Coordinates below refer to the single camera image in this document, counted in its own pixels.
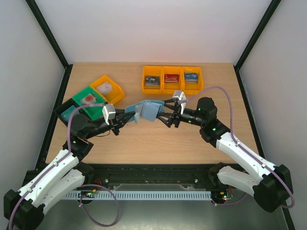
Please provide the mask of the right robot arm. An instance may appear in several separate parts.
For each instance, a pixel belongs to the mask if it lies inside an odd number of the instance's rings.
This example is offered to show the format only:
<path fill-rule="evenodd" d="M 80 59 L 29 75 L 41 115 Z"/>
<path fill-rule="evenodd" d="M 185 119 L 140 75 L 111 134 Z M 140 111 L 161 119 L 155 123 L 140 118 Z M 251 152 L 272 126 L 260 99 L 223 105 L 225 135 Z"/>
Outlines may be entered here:
<path fill-rule="evenodd" d="M 226 153 L 244 171 L 219 163 L 209 170 L 213 187 L 223 184 L 235 187 L 252 196 L 265 211 L 272 213 L 293 197 L 290 170 L 283 164 L 277 166 L 256 154 L 233 134 L 232 130 L 217 119 L 217 107 L 212 98 L 202 97 L 195 110 L 179 104 L 178 98 L 166 101 L 172 113 L 159 112 L 157 118 L 166 126 L 178 127 L 180 122 L 199 126 L 202 139 Z"/>

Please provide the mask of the blue leather card holder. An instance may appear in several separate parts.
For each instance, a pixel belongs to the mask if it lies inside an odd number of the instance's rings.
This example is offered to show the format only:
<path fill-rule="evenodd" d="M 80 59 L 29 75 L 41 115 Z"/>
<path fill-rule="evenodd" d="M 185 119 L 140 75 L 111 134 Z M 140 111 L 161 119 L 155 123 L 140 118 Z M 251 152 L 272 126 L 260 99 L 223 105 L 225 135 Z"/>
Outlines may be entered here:
<path fill-rule="evenodd" d="M 164 106 L 157 102 L 158 100 L 144 100 L 125 108 L 125 113 L 135 111 L 136 114 L 129 122 L 135 122 L 138 124 L 141 119 L 154 122 L 158 113 L 165 111 Z"/>

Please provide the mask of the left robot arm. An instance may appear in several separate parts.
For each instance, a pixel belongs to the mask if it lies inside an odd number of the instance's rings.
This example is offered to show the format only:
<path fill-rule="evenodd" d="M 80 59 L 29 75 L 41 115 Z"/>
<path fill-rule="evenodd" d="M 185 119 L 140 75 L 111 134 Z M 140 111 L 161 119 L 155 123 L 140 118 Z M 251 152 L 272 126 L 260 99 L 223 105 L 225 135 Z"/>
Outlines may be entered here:
<path fill-rule="evenodd" d="M 93 168 L 82 161 L 93 147 L 87 138 L 106 131 L 118 135 L 135 112 L 116 110 L 112 104 L 103 106 L 102 112 L 103 117 L 90 121 L 79 108 L 74 109 L 67 124 L 67 141 L 54 160 L 18 191 L 5 194 L 4 216 L 10 230 L 35 230 L 47 212 L 74 189 L 104 188 L 94 181 Z"/>

